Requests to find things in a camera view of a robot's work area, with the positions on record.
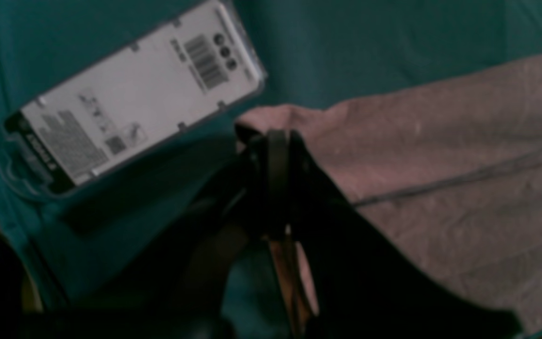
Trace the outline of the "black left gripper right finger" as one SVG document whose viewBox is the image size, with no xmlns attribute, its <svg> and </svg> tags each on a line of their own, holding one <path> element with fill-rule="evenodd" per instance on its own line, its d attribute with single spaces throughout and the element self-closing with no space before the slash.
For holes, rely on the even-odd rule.
<svg viewBox="0 0 542 339">
<path fill-rule="evenodd" d="M 348 202 L 290 132 L 292 232 L 303 246 L 319 315 L 307 339 L 520 339 L 518 318 L 442 288 Z"/>
</svg>

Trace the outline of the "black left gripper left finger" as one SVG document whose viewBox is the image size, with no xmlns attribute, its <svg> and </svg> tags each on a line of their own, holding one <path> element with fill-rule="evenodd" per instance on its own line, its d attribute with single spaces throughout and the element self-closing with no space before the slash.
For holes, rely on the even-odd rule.
<svg viewBox="0 0 542 339">
<path fill-rule="evenodd" d="M 74 307 L 22 318 L 24 339 L 238 339 L 223 315 L 234 262 L 283 236 L 289 137 L 252 133 L 180 217 L 104 288 L 126 307 Z"/>
</svg>

